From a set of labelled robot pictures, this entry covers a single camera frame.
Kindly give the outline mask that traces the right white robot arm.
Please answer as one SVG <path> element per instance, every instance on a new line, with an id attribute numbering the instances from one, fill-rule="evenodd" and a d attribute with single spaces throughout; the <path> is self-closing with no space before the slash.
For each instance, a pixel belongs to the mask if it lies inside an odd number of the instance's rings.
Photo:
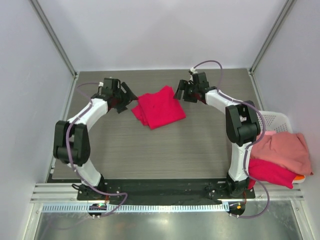
<path id="1" fill-rule="evenodd" d="M 248 189 L 247 170 L 252 145 L 261 134 L 260 111 L 251 101 L 241 101 L 210 86 L 205 72 L 189 71 L 190 80 L 179 81 L 174 99 L 202 102 L 225 115 L 225 131 L 231 142 L 231 163 L 225 180 L 225 191 L 231 198 L 239 197 Z"/>

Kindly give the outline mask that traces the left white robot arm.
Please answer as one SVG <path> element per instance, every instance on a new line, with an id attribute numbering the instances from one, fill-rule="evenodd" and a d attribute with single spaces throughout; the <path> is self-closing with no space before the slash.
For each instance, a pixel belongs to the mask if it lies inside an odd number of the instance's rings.
<path id="1" fill-rule="evenodd" d="M 129 86 L 117 78 L 105 78 L 102 82 L 80 84 L 77 91 L 87 98 L 87 105 L 68 120 L 55 124 L 53 156 L 70 167 L 80 178 L 81 186 L 93 198 L 108 196 L 103 175 L 93 165 L 89 131 L 110 110 L 117 113 L 138 99 Z"/>

